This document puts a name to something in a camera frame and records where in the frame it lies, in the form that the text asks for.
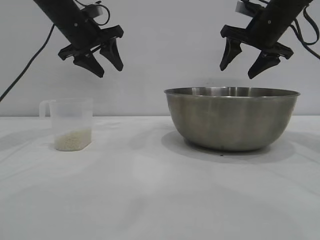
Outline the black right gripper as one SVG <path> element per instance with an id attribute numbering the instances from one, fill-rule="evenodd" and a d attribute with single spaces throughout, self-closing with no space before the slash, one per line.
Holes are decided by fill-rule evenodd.
<path id="1" fill-rule="evenodd" d="M 220 70 L 224 71 L 233 59 L 242 52 L 241 43 L 261 50 L 254 64 L 248 70 L 249 79 L 280 63 L 280 56 L 289 59 L 293 55 L 291 48 L 278 42 L 293 22 L 280 13 L 270 11 L 255 15 L 246 28 L 224 25 L 220 34 L 226 38 L 226 44 Z"/>

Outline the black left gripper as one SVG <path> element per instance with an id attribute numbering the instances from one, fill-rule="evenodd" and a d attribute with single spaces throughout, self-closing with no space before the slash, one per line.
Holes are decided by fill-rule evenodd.
<path id="1" fill-rule="evenodd" d="M 124 64 L 117 46 L 117 38 L 122 38 L 124 35 L 124 30 L 120 25 L 101 29 L 85 17 L 75 20 L 63 17 L 62 20 L 58 21 L 58 29 L 70 42 L 70 45 L 61 49 L 58 53 L 58 56 L 62 60 L 77 55 L 73 60 L 76 66 L 84 68 L 102 78 L 104 76 L 104 69 L 94 55 L 91 53 L 83 54 L 94 47 L 101 46 L 99 53 L 119 72 L 123 70 Z"/>

